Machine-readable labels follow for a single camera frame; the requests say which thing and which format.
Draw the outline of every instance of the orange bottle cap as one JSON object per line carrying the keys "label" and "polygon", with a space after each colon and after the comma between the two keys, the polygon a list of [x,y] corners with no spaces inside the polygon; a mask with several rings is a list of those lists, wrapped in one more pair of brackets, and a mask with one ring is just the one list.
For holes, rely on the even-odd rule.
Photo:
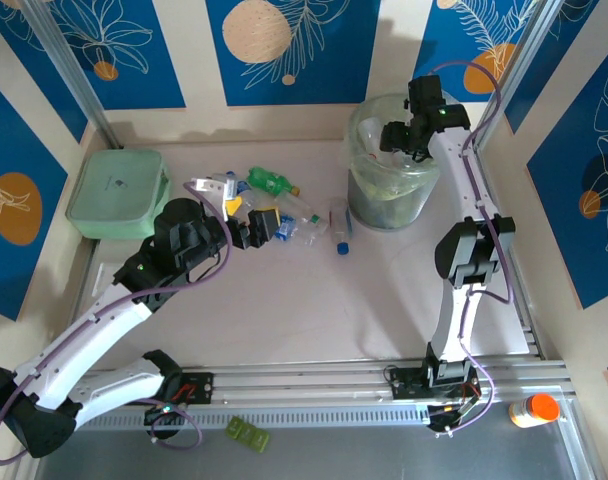
{"label": "orange bottle cap", "polygon": [[540,420],[553,422],[560,417],[560,406],[555,399],[546,393],[538,393],[531,397],[531,415]]}

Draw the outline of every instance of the robotic arm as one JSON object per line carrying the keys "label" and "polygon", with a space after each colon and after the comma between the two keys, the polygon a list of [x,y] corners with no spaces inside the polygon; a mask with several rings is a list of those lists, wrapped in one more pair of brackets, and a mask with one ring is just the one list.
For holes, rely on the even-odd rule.
{"label": "robotic arm", "polygon": [[[208,205],[226,220],[226,182],[195,180]],[[253,211],[249,224],[234,217],[225,224],[233,245],[259,248],[279,226],[275,210]],[[84,374],[127,332],[146,321],[178,289],[188,286],[189,273],[227,244],[220,220],[205,205],[188,198],[170,201],[155,219],[155,233],[142,243],[115,274],[113,284],[57,340],[14,372],[0,368],[0,412],[10,405],[4,422],[35,458],[59,448],[80,426],[127,403],[155,397],[168,402],[180,388],[181,368],[156,350],[122,369],[92,377]],[[110,305],[126,296],[131,301]],[[44,359],[51,358],[46,365]]]}
{"label": "robotic arm", "polygon": [[[500,269],[498,245],[488,222],[502,250],[510,246],[515,223],[512,218],[501,216],[491,201],[470,142],[466,110],[459,104],[446,104],[439,77],[412,80],[405,109],[409,110],[409,120],[385,125],[380,148],[386,152],[402,151],[416,162],[434,158],[451,186],[461,221],[435,248],[435,266],[444,280],[437,329],[421,368],[391,372],[392,383],[397,385],[393,395],[400,399],[449,398],[465,393],[466,385],[477,381],[477,372],[466,351],[470,351],[479,293],[486,290],[491,277]],[[452,425],[464,414],[454,415]],[[444,431],[444,427],[450,426],[435,429]]]}

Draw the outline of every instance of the blue bottle cap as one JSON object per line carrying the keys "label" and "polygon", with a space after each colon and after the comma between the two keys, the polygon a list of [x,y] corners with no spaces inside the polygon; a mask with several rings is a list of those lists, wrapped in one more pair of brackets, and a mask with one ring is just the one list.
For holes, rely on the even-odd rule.
{"label": "blue bottle cap", "polygon": [[337,244],[337,253],[346,255],[348,253],[348,243],[342,242]]}

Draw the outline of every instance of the pale green box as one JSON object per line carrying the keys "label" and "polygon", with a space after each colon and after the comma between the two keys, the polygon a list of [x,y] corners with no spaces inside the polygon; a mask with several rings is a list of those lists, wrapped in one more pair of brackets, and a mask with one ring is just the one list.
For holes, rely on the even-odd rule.
{"label": "pale green box", "polygon": [[103,150],[89,158],[66,216],[87,238],[142,239],[168,202],[167,166],[154,150]]}

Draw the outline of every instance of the clear plastic bucket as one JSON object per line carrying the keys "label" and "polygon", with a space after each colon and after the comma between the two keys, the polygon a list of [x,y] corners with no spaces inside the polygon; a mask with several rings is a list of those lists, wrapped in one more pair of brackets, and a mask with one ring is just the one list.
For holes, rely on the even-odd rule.
{"label": "clear plastic bucket", "polygon": [[367,227],[397,230],[415,220],[435,187],[439,170],[435,160],[407,162],[402,167],[383,165],[369,155],[357,126],[376,117],[382,125],[406,121],[404,94],[383,95],[362,103],[351,115],[344,138],[348,157],[348,203],[353,216]]}

